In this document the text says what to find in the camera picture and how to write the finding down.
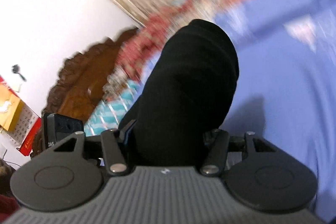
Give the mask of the red wall calendar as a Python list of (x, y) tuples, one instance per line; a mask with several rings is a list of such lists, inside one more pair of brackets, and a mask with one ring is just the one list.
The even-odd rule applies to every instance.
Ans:
[(29, 156), (41, 124), (41, 118), (1, 79), (1, 142)]

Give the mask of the red floral quilt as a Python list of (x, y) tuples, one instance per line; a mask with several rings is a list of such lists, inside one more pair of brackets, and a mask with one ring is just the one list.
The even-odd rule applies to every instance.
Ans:
[(103, 87), (105, 102), (116, 99), (127, 87), (128, 80), (139, 81), (148, 59), (161, 51), (167, 40), (194, 19), (214, 20), (222, 11), (241, 0), (180, 0), (177, 5), (166, 6), (153, 14), (146, 26), (123, 43), (114, 72)]

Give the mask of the black pants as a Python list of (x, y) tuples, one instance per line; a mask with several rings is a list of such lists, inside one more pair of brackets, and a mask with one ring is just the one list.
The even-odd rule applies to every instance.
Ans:
[(205, 135), (224, 121), (236, 91), (239, 62), (227, 34), (195, 19), (165, 44), (141, 95), (120, 122), (135, 121), (123, 148), (141, 166), (191, 166)]

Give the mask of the carved wooden headboard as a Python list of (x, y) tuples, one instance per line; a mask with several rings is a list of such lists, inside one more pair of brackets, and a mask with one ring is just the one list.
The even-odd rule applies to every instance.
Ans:
[(83, 53), (66, 59), (50, 89), (45, 113), (57, 113), (85, 123), (103, 97), (102, 87), (113, 72), (122, 43), (131, 39), (138, 28), (123, 30), (116, 40), (105, 38)]

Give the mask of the blue patterned bed sheet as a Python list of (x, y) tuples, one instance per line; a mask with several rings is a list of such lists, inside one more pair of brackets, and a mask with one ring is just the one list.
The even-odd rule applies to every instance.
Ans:
[(335, 0), (245, 0), (215, 22), (239, 62), (215, 143), (141, 166), (139, 223), (335, 221)]

